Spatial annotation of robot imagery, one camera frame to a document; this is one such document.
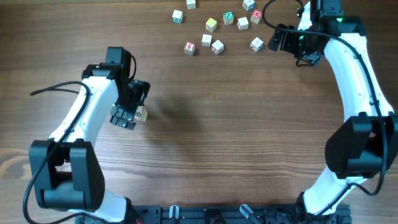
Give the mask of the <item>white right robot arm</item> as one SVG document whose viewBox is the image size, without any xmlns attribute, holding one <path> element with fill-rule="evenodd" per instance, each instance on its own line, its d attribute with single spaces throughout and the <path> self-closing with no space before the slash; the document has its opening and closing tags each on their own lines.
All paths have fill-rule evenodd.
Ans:
<svg viewBox="0 0 398 224">
<path fill-rule="evenodd" d="M 305 220 L 335 214 L 338 204 L 366 180 L 377 177 L 377 195 L 397 155 L 397 115 L 384 97 L 371 65 L 366 31 L 357 16 L 345 16 L 339 1 L 301 3 L 296 27 L 277 24 L 271 50 L 291 53 L 297 66 L 325 58 L 340 91 L 344 122 L 327 140 L 326 166 L 298 200 Z"/>
</svg>

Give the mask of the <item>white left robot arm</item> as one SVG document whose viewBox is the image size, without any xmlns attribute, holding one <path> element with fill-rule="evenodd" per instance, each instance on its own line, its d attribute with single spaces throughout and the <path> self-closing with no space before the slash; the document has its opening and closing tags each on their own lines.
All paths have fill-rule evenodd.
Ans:
<svg viewBox="0 0 398 224">
<path fill-rule="evenodd" d="M 123 47 L 108 47 L 103 63 L 89 64 L 77 82 L 81 89 L 62 124 L 47 140 L 29 149 L 32 178 L 22 212 L 28 213 L 31 192 L 40 208 L 70 212 L 77 223 L 143 223 L 127 197 L 105 187 L 94 145 L 107 115 L 111 124 L 133 130 L 145 121 L 150 84 L 136 80 L 137 63 Z"/>
</svg>

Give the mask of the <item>green Z letter block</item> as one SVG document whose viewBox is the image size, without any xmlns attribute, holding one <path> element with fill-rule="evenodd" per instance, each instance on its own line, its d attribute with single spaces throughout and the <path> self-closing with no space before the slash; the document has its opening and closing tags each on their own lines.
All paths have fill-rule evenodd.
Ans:
<svg viewBox="0 0 398 224">
<path fill-rule="evenodd" d="M 138 117 L 146 117 L 147 116 L 147 111 L 144 108 L 144 106 L 138 106 L 137 107 L 135 116 L 138 116 Z"/>
</svg>

